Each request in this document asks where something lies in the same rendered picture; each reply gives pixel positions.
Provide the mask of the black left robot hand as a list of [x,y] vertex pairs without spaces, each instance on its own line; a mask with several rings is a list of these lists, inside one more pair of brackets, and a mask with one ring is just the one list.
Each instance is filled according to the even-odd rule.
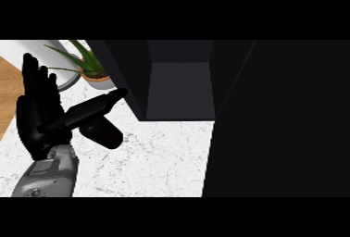
[[31,158],[45,160],[54,146],[71,144],[74,129],[105,148],[117,149],[123,133],[104,115],[129,91],[117,89],[64,111],[57,74],[48,73],[30,53],[24,54],[23,79],[26,94],[17,100],[17,128]]

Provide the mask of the dark grey cabinet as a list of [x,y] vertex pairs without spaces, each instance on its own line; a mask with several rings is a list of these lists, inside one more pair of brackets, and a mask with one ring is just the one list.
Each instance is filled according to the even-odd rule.
[[213,121],[253,40],[90,40],[141,121]]

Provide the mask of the dark grey cabinet door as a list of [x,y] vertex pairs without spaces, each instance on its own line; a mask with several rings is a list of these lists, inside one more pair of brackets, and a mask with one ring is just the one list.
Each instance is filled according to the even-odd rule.
[[213,126],[203,194],[350,196],[350,40],[256,42]]

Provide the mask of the brown wooden board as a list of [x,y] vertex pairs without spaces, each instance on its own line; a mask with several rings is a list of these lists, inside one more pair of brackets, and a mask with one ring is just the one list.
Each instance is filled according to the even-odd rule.
[[15,115],[17,98],[24,94],[23,72],[0,57],[0,140]]

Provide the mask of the green plant in pot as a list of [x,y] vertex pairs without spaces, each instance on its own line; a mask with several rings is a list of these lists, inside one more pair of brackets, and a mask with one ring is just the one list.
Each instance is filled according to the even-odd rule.
[[49,46],[57,53],[65,56],[71,62],[79,66],[79,69],[73,69],[73,72],[77,72],[89,85],[98,90],[108,90],[116,87],[116,84],[111,80],[110,73],[107,72],[102,63],[92,50],[88,50],[83,44],[77,40],[70,40],[83,57],[77,58],[64,50]]

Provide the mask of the white cylindrical container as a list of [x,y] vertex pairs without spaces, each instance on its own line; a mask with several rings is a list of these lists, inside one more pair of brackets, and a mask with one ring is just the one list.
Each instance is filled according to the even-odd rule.
[[31,53],[39,60],[39,65],[48,66],[48,72],[57,74],[58,89],[62,92],[79,81],[80,73],[77,70],[80,68],[51,47],[55,47],[67,53],[64,45],[58,40],[0,40],[0,57],[21,69],[24,54]]

